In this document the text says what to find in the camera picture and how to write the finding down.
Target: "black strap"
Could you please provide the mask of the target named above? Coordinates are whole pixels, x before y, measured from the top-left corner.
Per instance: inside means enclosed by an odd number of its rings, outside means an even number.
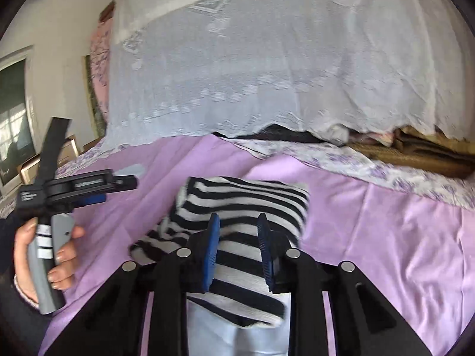
[[[55,178],[59,153],[64,145],[70,121],[70,119],[64,119],[63,117],[53,117],[51,119],[41,150],[35,185],[42,185],[46,181]]]

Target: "white window frame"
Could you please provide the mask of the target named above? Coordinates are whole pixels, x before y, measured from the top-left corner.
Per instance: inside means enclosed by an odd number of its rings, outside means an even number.
[[[35,116],[35,109],[33,106],[33,90],[32,90],[32,73],[31,73],[31,61],[33,58],[33,46],[25,47],[10,53],[0,58],[0,71],[8,68],[9,66],[25,60],[25,107],[27,110],[28,125],[31,133],[31,140],[33,141],[33,147],[36,154],[41,149],[41,140],[39,140],[37,120]],[[9,183],[4,185],[0,180],[0,193],[3,197],[7,197],[13,194],[15,190],[21,185],[20,176],[17,175]]]

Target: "person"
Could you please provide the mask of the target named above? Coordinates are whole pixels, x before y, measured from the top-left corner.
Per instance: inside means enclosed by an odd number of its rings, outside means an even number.
[[[11,343],[14,354],[21,356],[37,355],[51,320],[38,311],[38,299],[28,266],[28,244],[35,237],[36,225],[36,218],[22,223],[14,211],[0,220],[0,332]],[[48,274],[53,288],[66,290],[74,284],[77,269],[75,240],[84,234],[82,227],[75,226],[71,240],[56,253],[60,264]],[[0,353],[3,350],[1,343],[0,338]]]

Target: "sheer white cloth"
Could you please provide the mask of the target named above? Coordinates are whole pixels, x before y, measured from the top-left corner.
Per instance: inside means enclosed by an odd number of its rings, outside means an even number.
[[[184,1],[117,0],[108,145],[273,123],[475,139],[474,37],[449,0]]]

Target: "striped sleeve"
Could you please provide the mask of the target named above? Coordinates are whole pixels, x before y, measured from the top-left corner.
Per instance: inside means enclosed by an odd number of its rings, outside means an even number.
[[[257,240],[257,218],[265,212],[272,230],[297,246],[305,227],[309,194],[304,185],[238,178],[189,178],[175,205],[156,229],[130,247],[141,264],[186,245],[205,230],[213,212],[221,220],[216,269],[210,292],[188,298],[240,327],[282,324],[289,296],[265,284]]]

